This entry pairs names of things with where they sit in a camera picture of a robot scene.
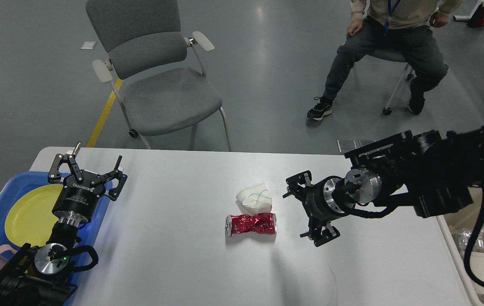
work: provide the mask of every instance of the gray pants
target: gray pants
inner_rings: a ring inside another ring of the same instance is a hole
[[[448,71],[433,32],[429,26],[389,30],[386,37],[384,27],[372,18],[363,21],[363,29],[337,50],[325,82],[323,97],[335,99],[347,79],[355,62],[380,47],[392,47],[400,51],[416,72],[413,91],[421,93],[435,88]]]

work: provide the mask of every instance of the lanyard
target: lanyard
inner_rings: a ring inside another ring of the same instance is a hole
[[[399,5],[399,2],[401,2],[401,0],[397,0],[397,3],[395,4],[395,6],[393,7],[393,9],[391,9],[391,0],[387,0],[387,11],[390,14],[390,17],[387,19],[387,23],[384,26],[384,31],[383,31],[383,35],[384,36],[387,35],[387,30],[390,29],[391,15],[393,14],[393,12],[395,11],[395,9]]]

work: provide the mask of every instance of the crumpled paper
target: crumpled paper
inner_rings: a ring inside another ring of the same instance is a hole
[[[265,184],[241,191],[236,196],[236,202],[246,209],[250,215],[270,213],[273,209],[273,200]]]
[[[454,242],[456,243],[456,246],[460,252],[465,251],[465,248],[467,248],[467,242],[469,242],[472,231],[472,229],[462,228],[452,234],[452,238],[454,238]],[[473,252],[484,252],[484,241],[482,240],[483,232],[484,228],[482,228],[481,232],[478,234]]]

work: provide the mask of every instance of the chair caster wheel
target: chair caster wheel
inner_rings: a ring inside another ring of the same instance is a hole
[[[138,132],[135,129],[132,128],[132,129],[129,130],[129,135],[132,138],[136,138],[136,137],[138,137]]]

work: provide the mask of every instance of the person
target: person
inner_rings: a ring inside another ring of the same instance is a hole
[[[351,0],[352,22],[347,27],[347,40],[337,50],[337,56],[325,81],[325,91],[307,117],[322,120],[332,113],[333,100],[353,67],[366,54],[378,47],[391,47],[403,54],[414,68],[416,77],[410,80],[409,111],[417,115],[423,110],[423,93],[435,88],[448,71],[433,38],[431,27],[448,23],[450,13],[463,0],[371,0],[367,17],[363,12],[367,0]]]

